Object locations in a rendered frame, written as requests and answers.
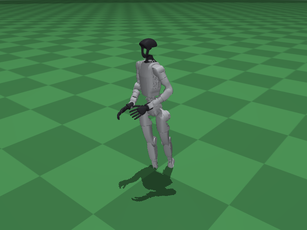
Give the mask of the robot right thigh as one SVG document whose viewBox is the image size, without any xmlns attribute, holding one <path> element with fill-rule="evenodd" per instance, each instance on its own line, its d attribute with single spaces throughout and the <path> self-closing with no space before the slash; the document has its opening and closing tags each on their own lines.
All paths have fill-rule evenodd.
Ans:
<svg viewBox="0 0 307 230">
<path fill-rule="evenodd" d="M 157 144 L 157 137 L 153 136 L 152 121 L 150 118 L 148 118 L 149 116 L 150 115 L 146 111 L 144 115 L 139 117 L 139 120 L 146 142 L 151 143 L 152 146 L 155 146 Z"/>
</svg>

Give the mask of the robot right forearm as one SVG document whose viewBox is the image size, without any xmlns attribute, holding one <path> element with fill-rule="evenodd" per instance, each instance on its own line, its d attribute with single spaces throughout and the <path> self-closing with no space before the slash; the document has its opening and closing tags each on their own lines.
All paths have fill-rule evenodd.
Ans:
<svg viewBox="0 0 307 230">
<path fill-rule="evenodd" d="M 132 96 L 131 96 L 131 98 L 130 98 L 130 102 L 133 102 L 134 103 L 134 105 L 135 105 L 135 103 L 137 102 L 137 100 L 138 100 L 138 97 L 139 97 L 139 95 L 140 95 L 140 91 L 138 91 L 137 89 L 133 89 L 133 93 L 132 93 Z M 129 103 L 130 103 L 129 102 Z M 133 107 L 131 107 L 131 109 L 132 109 Z"/>
</svg>

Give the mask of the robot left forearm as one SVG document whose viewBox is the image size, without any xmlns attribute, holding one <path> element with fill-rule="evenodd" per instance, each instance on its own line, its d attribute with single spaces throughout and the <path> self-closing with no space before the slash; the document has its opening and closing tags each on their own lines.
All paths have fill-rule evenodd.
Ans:
<svg viewBox="0 0 307 230">
<path fill-rule="evenodd" d="M 172 94 L 172 90 L 169 88 L 166 89 L 163 93 L 159 94 L 156 100 L 153 100 L 151 103 L 148 104 L 149 109 L 153 107 L 157 107 L 158 104 L 161 104 L 163 101 L 165 102 L 170 97 L 171 94 Z"/>
</svg>

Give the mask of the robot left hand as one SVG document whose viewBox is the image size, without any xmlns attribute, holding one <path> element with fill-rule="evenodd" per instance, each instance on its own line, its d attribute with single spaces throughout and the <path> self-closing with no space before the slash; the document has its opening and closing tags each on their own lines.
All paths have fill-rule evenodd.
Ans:
<svg viewBox="0 0 307 230">
<path fill-rule="evenodd" d="M 149 102 L 150 103 L 150 102 Z M 137 113 L 136 115 L 134 115 L 132 118 L 134 118 L 135 116 L 137 116 L 137 115 L 139 115 L 138 117 L 136 117 L 135 119 L 137 119 L 137 118 L 139 118 L 140 116 L 142 116 L 142 115 L 144 115 L 145 113 L 146 113 L 146 111 L 150 111 L 150 110 L 152 110 L 153 108 L 151 108 L 151 109 L 149 109 L 149 106 L 148 106 L 148 104 L 149 103 L 147 103 L 147 104 L 145 104 L 145 105 L 134 105 L 134 106 L 132 106 L 132 107 L 138 107 L 138 108 L 136 108 L 136 109 L 133 109 L 133 110 L 131 110 L 130 112 L 133 112 L 133 111 L 136 111 L 136 112 L 134 112 L 134 113 L 132 113 L 132 114 L 130 114 L 130 115 L 133 115 L 133 114 L 135 114 L 135 113 Z M 134 120 L 135 120 L 134 119 Z"/>
</svg>

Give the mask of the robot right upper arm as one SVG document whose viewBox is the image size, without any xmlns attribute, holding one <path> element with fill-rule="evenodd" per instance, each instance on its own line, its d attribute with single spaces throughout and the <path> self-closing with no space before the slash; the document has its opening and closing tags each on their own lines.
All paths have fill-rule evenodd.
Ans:
<svg viewBox="0 0 307 230">
<path fill-rule="evenodd" d="M 135 83 L 134 88 L 137 89 L 137 90 L 141 90 L 140 79 L 139 79 L 139 63 L 140 62 L 141 61 L 137 61 L 136 62 L 136 78 L 137 78 L 137 82 Z"/>
</svg>

